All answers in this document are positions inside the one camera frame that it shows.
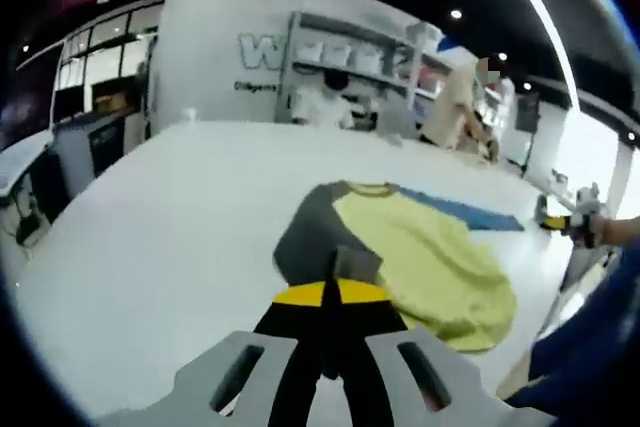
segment fluorescent light strip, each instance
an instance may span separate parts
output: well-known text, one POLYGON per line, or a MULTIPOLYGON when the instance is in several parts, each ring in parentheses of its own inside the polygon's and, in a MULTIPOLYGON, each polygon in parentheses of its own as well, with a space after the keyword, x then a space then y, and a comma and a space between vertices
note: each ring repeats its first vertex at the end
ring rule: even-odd
POLYGON ((560 68, 562 69, 562 74, 564 75, 564 80, 567 84, 567 91, 569 93, 571 107, 579 110, 580 101, 578 100, 578 87, 573 77, 573 71, 571 70, 571 64, 569 63, 569 56, 567 55, 567 51, 564 48, 562 39, 560 38, 560 33, 553 23, 551 15, 545 7, 544 2, 542 0, 529 0, 529 2, 531 2, 531 5, 536 11, 536 14, 538 14, 538 17, 540 17, 542 25, 547 31, 547 34, 549 34, 551 44, 556 51, 556 55, 558 56, 558 60, 560 61, 560 68))

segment gray gripper finger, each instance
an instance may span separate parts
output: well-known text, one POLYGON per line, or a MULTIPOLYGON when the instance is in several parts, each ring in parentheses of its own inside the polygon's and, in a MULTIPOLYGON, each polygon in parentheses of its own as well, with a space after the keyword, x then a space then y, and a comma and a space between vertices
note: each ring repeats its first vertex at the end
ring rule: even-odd
POLYGON ((234 332, 181 368, 169 395, 146 409, 99 419, 101 427, 267 427, 276 392, 297 345, 295 339, 234 332), (247 353, 259 359, 233 410, 224 417, 212 405, 241 368, 247 353))
POLYGON ((513 409, 486 392, 478 368, 424 329, 371 336, 366 342, 395 427, 546 427, 555 420, 534 409, 513 409), (425 405, 414 377, 419 371, 430 381, 429 392, 443 401, 439 412, 425 405))

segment person in beige shirt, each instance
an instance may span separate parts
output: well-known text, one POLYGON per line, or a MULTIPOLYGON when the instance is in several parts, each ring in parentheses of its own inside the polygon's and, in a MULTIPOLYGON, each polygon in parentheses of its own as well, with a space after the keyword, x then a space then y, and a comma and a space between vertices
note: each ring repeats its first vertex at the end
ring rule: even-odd
POLYGON ((466 125, 473 137, 497 157, 498 144, 486 132, 474 114, 476 103, 484 96, 484 87, 497 82, 502 65, 493 57, 451 71, 429 118, 422 125, 420 140, 442 148, 456 148, 466 125))

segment blue cloth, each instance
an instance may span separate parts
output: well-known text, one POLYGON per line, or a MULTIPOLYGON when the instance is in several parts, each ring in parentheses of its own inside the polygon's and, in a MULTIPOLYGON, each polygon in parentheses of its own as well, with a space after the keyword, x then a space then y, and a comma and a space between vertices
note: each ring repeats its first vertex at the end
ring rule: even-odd
POLYGON ((535 344, 529 377, 546 378, 522 388, 507 402, 561 419, 585 417, 585 410, 598 403, 610 369, 624 358, 629 340, 640 334, 634 305, 639 286, 637 241, 624 249, 618 268, 598 286, 584 307, 535 344))
POLYGON ((431 197, 423 192, 394 185, 394 189, 422 204, 466 222, 469 230, 523 231, 524 227, 512 215, 502 215, 460 202, 431 197))

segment white shelving unit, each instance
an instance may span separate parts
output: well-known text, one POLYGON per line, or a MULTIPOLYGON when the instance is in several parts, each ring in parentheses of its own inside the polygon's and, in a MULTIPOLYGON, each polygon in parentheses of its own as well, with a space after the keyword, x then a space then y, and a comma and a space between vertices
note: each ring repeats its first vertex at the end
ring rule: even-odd
POLYGON ((317 69, 318 71, 325 69, 341 70, 353 77, 375 84, 381 91, 392 90, 397 92, 405 99, 407 109, 409 109, 416 95, 421 53, 426 44, 426 25, 419 23, 409 27, 407 30, 416 32, 415 39, 387 33, 379 28, 353 21, 335 19, 317 13, 294 12, 289 21, 289 35, 282 66, 280 90, 278 91, 278 104, 276 106, 276 122, 290 121, 289 99, 295 87, 293 85, 295 67, 317 69), (333 65, 297 59, 296 47, 302 38, 301 33, 305 30, 339 35, 381 48, 383 56, 380 73, 359 71, 348 63, 347 65, 333 65), (395 75, 394 60, 399 53, 408 56, 409 65, 411 66, 408 79, 401 79, 395 75))

